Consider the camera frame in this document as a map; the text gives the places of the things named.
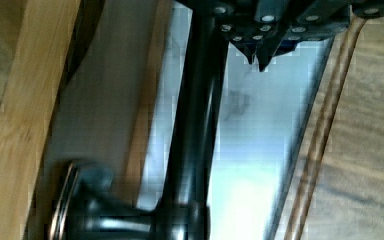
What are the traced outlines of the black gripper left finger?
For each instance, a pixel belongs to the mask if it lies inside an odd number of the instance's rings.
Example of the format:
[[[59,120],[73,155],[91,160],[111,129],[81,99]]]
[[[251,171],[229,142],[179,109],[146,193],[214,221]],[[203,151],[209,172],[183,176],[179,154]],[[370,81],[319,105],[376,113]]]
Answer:
[[[214,0],[213,16],[222,36],[232,43],[252,64],[257,44],[264,35],[254,20],[258,0]]]

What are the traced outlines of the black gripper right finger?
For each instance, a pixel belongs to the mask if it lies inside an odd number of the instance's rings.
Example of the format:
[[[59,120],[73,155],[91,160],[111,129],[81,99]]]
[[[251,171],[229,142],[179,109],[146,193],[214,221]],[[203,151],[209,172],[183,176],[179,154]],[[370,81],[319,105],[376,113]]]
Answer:
[[[283,14],[275,30],[257,47],[259,71],[279,55],[293,51],[302,41],[322,41],[344,31],[350,22],[349,0],[282,0]]]

